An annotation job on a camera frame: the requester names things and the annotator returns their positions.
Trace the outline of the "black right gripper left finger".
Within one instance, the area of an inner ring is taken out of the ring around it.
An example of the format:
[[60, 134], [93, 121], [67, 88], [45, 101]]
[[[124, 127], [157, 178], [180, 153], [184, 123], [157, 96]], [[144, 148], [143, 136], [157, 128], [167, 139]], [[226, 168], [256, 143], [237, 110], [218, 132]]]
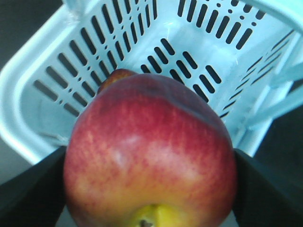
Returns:
[[0, 186], [2, 227], [54, 227], [65, 206], [66, 147]]

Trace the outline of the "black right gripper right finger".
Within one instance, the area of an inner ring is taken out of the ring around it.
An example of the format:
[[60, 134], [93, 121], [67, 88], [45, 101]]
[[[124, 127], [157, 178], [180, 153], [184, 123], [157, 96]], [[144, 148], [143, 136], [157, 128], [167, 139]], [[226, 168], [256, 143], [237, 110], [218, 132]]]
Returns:
[[235, 149], [238, 189], [233, 213], [240, 227], [301, 227], [303, 190]]

